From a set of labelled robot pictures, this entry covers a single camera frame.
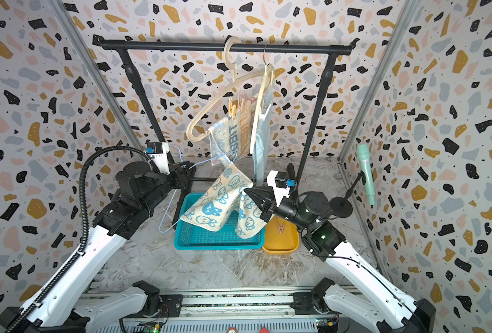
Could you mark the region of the cream towel blue cartoon print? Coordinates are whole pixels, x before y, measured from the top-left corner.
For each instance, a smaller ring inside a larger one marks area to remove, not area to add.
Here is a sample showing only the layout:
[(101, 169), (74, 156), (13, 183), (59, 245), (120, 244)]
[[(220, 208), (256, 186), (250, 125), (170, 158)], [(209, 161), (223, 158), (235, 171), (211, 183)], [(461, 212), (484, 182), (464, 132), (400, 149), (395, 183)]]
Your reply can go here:
[(261, 210), (245, 193), (253, 185), (252, 180), (231, 163), (180, 219), (210, 232), (218, 232), (236, 212), (235, 233), (242, 239), (252, 238), (267, 224), (261, 219)]

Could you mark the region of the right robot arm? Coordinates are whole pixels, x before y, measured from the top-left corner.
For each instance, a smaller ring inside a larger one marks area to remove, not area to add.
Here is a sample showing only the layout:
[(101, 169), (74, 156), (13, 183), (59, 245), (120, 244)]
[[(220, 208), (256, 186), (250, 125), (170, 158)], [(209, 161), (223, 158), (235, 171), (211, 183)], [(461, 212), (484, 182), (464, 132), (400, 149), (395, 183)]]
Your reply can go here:
[(371, 332), (432, 332), (436, 308), (425, 298), (417, 301), (395, 287), (353, 247), (330, 222), (333, 210), (322, 192), (310, 191), (304, 200), (283, 195), (272, 187), (244, 191), (261, 211), (261, 219), (280, 217), (297, 226), (309, 253), (335, 269), (357, 288), (357, 297), (324, 278), (311, 291), (317, 312), (338, 312)]

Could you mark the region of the beige pink clothespin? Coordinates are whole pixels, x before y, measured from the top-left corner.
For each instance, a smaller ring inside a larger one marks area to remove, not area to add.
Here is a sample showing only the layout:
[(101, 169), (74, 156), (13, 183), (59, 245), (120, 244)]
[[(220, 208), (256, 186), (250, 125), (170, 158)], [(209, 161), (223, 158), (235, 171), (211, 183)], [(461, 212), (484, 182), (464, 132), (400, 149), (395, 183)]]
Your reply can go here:
[(240, 98), (237, 103), (237, 115), (241, 116), (245, 112), (248, 111), (249, 104), (248, 104), (248, 98)]

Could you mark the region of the yellow clothespin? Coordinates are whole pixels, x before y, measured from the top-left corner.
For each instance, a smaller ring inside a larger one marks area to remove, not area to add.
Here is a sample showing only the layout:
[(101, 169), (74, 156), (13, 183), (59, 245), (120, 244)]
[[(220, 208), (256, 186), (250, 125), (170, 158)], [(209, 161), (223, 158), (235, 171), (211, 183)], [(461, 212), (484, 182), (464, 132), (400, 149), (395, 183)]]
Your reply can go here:
[(239, 109), (239, 103), (238, 101), (229, 101), (229, 116), (231, 117), (231, 120), (235, 120), (237, 112)]

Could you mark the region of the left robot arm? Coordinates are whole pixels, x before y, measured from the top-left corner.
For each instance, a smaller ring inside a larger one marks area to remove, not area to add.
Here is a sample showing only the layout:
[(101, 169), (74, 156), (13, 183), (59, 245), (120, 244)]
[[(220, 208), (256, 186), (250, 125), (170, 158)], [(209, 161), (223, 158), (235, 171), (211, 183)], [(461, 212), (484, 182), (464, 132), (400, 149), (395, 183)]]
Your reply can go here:
[[(97, 158), (112, 151), (137, 153), (143, 160), (131, 162), (117, 173), (119, 189), (91, 220), (85, 187), (87, 172)], [(167, 153), (168, 144), (152, 142), (144, 151), (107, 147), (85, 161), (78, 190), (82, 213), (80, 245), (21, 307), (8, 307), (1, 313), (0, 326), (6, 332), (96, 332), (131, 314), (152, 316), (160, 311), (160, 290), (145, 281), (89, 305), (79, 305), (78, 301), (99, 270), (153, 216), (168, 194), (192, 184), (194, 164), (169, 162)]]

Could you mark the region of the blue wire hanger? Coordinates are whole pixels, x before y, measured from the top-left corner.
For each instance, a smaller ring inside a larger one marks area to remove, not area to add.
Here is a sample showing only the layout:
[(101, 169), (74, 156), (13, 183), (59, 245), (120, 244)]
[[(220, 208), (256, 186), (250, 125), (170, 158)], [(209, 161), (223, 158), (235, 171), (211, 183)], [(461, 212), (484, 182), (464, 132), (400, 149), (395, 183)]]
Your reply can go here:
[[(180, 206), (183, 204), (186, 195), (191, 192), (194, 182), (212, 183), (212, 182), (216, 181), (216, 178), (197, 177), (196, 176), (196, 167), (203, 165), (204, 163), (211, 162), (213, 160), (219, 160), (221, 158), (228, 158), (229, 155), (232, 155), (231, 161), (233, 162), (236, 159), (236, 151), (226, 152), (226, 153), (218, 155), (214, 158), (210, 158), (208, 160), (203, 160), (203, 161), (197, 162), (197, 163), (192, 163), (189, 161), (183, 161), (177, 165), (176, 169), (171, 170), (170, 176), (173, 179), (174, 191), (173, 191), (172, 198), (171, 198), (171, 200), (170, 200), (170, 202), (166, 208), (165, 214), (164, 214), (163, 218), (161, 219), (161, 223), (159, 225), (159, 231), (161, 234), (165, 234), (168, 231), (172, 230), (173, 228), (176, 229), (177, 222), (179, 221)], [(167, 229), (162, 230), (161, 227), (163, 226), (164, 219), (167, 217), (171, 203), (173, 202), (176, 191), (178, 191), (178, 190), (181, 191), (181, 194), (180, 194), (180, 197), (179, 197), (179, 200), (177, 203), (177, 209), (176, 209), (175, 215), (173, 217), (172, 224)]]

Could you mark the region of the cream RABBIT lettered towel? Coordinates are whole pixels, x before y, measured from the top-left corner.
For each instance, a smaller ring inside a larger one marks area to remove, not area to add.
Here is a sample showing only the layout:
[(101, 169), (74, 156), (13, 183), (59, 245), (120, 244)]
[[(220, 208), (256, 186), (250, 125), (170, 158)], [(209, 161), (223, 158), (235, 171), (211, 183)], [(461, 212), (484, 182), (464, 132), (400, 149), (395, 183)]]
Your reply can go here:
[[(241, 116), (236, 115), (235, 120), (231, 120), (226, 115), (222, 120), (209, 127), (209, 143), (211, 148), (211, 158), (230, 151), (236, 151), (236, 160), (245, 157), (250, 151), (250, 140), (252, 136), (252, 124), (256, 103), (253, 99), (248, 99), (248, 111)], [(213, 165), (223, 163), (228, 165), (232, 155), (228, 158), (213, 160)]]

